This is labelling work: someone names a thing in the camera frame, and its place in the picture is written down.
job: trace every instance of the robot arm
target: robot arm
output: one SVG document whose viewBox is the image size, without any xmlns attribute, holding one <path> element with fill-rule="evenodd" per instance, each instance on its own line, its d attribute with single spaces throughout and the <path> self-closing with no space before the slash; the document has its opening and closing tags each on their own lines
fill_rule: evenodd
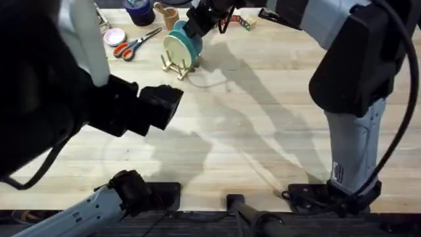
<svg viewBox="0 0 421 237">
<path fill-rule="evenodd" d="M 420 18 L 421 3 L 387 1 L 398 12 L 410 34 Z M 187 35 L 206 35 L 232 7 L 244 1 L 203 0 L 187 13 Z M 325 111 L 332 145 L 332 171 L 326 185 L 292 184 L 286 197 L 294 211 L 316 211 L 313 203 L 330 205 L 352 196 L 376 167 L 380 120 L 385 100 L 393 91 L 405 52 L 390 16 L 369 0 L 268 0 L 267 8 L 279 22 L 312 36 L 325 57 L 311 78 L 309 92 Z M 335 210 L 358 213 L 379 195 L 375 178 L 353 203 Z"/>
<path fill-rule="evenodd" d="M 14 237 L 91 236 L 127 216 L 177 209 L 180 191 L 178 183 L 146 183 L 136 171 L 121 171 L 81 202 Z"/>
</svg>

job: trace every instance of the teal bowl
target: teal bowl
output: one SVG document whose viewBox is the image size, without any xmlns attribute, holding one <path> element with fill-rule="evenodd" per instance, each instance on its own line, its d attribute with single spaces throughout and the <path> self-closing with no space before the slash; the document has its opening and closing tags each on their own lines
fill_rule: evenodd
<svg viewBox="0 0 421 237">
<path fill-rule="evenodd" d="M 185 37 L 187 37 L 187 34 L 184 31 L 184 29 L 183 29 L 183 27 L 184 27 L 185 24 L 186 24 L 186 21 L 185 20 L 177 20 L 177 22 L 174 24 L 174 29 L 173 30 L 179 31 Z M 200 36 L 198 36 L 198 35 L 194 36 L 193 38 L 189 38 L 189 37 L 187 37 L 187 38 L 193 44 L 196 52 L 198 54 L 200 54 L 202 52 L 202 50 L 203 50 L 203 40 L 202 40 L 202 38 Z"/>
</svg>

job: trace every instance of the blue container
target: blue container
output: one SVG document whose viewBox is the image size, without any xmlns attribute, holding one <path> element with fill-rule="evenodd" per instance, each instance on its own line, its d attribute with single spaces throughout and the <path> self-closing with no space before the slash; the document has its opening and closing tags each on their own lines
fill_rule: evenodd
<svg viewBox="0 0 421 237">
<path fill-rule="evenodd" d="M 123 0 L 123 6 L 136 26 L 147 26 L 155 20 L 150 0 Z"/>
</svg>

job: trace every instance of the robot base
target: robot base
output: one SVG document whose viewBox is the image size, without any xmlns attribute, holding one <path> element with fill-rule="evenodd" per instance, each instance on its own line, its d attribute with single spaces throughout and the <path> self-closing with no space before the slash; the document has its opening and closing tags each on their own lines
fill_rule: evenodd
<svg viewBox="0 0 421 237">
<path fill-rule="evenodd" d="M 147 182 L 149 189 L 159 194 L 162 204 L 167 211 L 177 211 L 180 208 L 182 186 L 177 182 Z M 151 203 L 151 209 L 162 209 L 158 202 Z"/>
<path fill-rule="evenodd" d="M 337 213 L 341 218 L 346 215 L 358 215 L 369 213 L 370 204 L 380 196 L 382 183 L 376 185 L 365 195 L 338 206 L 331 212 Z M 323 210 L 335 203 L 342 202 L 349 196 L 328 181 L 327 184 L 290 184 L 288 191 L 282 193 L 282 198 L 288 201 L 291 210 L 297 214 L 309 214 L 323 212 Z"/>
</svg>

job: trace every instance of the wooden plate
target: wooden plate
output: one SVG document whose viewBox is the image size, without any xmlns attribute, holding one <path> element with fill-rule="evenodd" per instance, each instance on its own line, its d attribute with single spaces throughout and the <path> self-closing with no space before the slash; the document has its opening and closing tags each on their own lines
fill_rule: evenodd
<svg viewBox="0 0 421 237">
<path fill-rule="evenodd" d="M 164 39 L 164 47 L 170 53 L 172 62 L 180 67 L 183 67 L 183 59 L 186 62 L 186 67 L 192 64 L 192 55 L 187 46 L 175 36 L 166 36 Z"/>
</svg>

